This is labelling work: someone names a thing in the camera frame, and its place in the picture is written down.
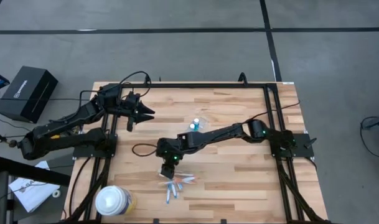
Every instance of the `wooden tabletop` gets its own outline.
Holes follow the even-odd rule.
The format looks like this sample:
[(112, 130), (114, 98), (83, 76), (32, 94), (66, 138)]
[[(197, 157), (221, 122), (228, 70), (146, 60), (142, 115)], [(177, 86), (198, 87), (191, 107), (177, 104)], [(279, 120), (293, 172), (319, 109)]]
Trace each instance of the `wooden tabletop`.
[[(106, 84), (96, 82), (93, 89), (98, 90)], [(282, 107), (298, 102), (293, 84), (277, 85)], [(135, 92), (144, 93), (145, 90), (136, 88)], [(274, 107), (272, 93), (270, 96)], [(153, 88), (141, 99), (156, 112), (155, 119), (138, 124), (131, 133), (126, 131), (127, 119), (118, 120), (118, 147), (108, 177), (108, 185), (129, 189), (137, 197), (138, 204), (129, 215), (103, 217), (103, 223), (152, 223), (153, 218), (159, 218), (161, 223), (220, 223), (221, 219), (227, 219), (228, 223), (286, 222), (276, 162), (271, 156), (268, 141), (249, 144), (241, 139), (231, 139), (185, 155), (176, 170), (195, 174), (198, 183), (184, 185), (177, 199), (171, 197), (170, 204), (166, 204), (166, 187), (158, 185), (166, 181), (157, 174), (162, 159), (155, 155), (138, 157), (131, 152), (137, 143), (156, 144), (162, 137), (176, 138), (178, 133), (185, 132), (194, 118), (205, 118), (208, 124), (202, 131), (211, 131), (265, 112), (262, 89)], [(276, 113), (274, 115), (275, 126), (279, 127)], [(286, 129), (294, 133), (304, 132), (299, 105), (283, 109), (283, 115)], [(258, 119), (268, 124), (266, 114)], [(99, 126), (100, 122), (85, 129)], [(154, 150), (145, 146), (136, 149), (138, 153)], [(68, 195), (84, 160), (75, 162)], [(88, 192), (93, 161), (88, 162), (79, 176), (73, 210)], [(300, 193), (319, 216), (327, 218), (315, 167), (302, 158), (294, 160), (294, 167)], [(289, 199), (293, 218), (296, 218), (290, 193)], [(91, 216), (95, 217), (95, 213), (93, 208)]]

